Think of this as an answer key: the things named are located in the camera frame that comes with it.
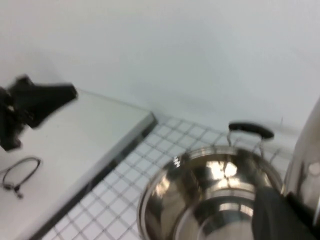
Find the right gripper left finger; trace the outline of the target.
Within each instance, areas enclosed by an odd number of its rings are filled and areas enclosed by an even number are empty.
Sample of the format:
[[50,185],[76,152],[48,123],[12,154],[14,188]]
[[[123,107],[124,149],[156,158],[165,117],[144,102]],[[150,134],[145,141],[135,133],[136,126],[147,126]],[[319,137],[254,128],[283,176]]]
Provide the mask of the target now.
[[257,190],[253,205],[252,234],[255,240],[314,240],[310,230],[276,189]]

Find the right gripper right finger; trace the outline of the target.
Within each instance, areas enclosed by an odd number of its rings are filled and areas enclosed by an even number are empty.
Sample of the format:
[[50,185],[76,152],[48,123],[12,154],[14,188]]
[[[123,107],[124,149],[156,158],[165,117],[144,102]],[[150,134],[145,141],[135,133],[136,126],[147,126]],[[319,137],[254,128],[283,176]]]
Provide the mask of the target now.
[[290,192],[286,196],[286,199],[301,222],[309,229],[312,235],[316,237],[317,240],[319,240],[320,227],[313,226],[314,212],[312,211],[312,209],[306,206],[304,203],[300,202],[292,192]]

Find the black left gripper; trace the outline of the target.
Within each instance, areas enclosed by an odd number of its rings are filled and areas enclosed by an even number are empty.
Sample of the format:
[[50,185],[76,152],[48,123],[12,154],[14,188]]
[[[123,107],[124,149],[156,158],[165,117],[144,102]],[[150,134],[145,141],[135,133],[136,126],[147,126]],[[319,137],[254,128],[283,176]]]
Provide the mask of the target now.
[[0,147],[6,152],[21,147],[19,139],[26,124],[38,128],[50,115],[76,100],[78,92],[72,84],[34,85],[25,94],[25,123],[16,111],[13,92],[18,87],[33,85],[28,75],[21,75],[9,87],[0,88]]

